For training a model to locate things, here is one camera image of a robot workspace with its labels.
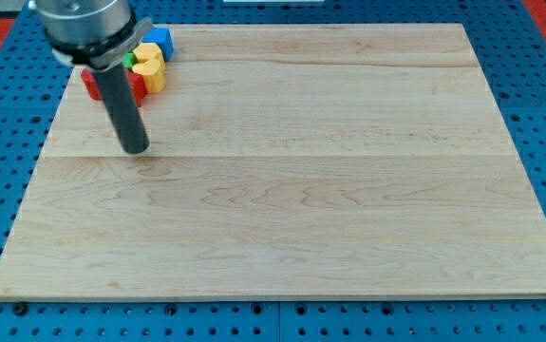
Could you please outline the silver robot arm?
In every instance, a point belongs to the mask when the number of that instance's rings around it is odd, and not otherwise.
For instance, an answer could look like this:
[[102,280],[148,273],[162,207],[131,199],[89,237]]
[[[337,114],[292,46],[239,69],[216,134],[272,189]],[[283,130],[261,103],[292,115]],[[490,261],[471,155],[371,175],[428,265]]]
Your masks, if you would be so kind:
[[62,64],[91,70],[122,150],[145,151],[150,141],[123,61],[153,20],[139,19],[127,0],[29,0],[28,8]]

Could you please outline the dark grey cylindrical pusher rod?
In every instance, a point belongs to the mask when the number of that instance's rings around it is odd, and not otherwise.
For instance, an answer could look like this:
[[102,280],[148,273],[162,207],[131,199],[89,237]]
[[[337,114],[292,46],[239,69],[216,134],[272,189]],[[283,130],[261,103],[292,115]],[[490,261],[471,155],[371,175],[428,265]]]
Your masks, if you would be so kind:
[[127,154],[144,152],[150,141],[125,68],[116,65],[97,70],[93,77],[122,150]]

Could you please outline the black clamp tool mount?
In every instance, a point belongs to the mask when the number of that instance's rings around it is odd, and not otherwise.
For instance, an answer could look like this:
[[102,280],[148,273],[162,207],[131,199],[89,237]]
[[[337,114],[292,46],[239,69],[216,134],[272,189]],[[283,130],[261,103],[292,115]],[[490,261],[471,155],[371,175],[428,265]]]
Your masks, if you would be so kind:
[[64,65],[87,66],[94,70],[108,70],[121,64],[124,55],[133,50],[145,33],[153,28],[150,17],[139,22],[132,17],[120,32],[100,42],[76,45],[61,43],[49,36],[54,56]]

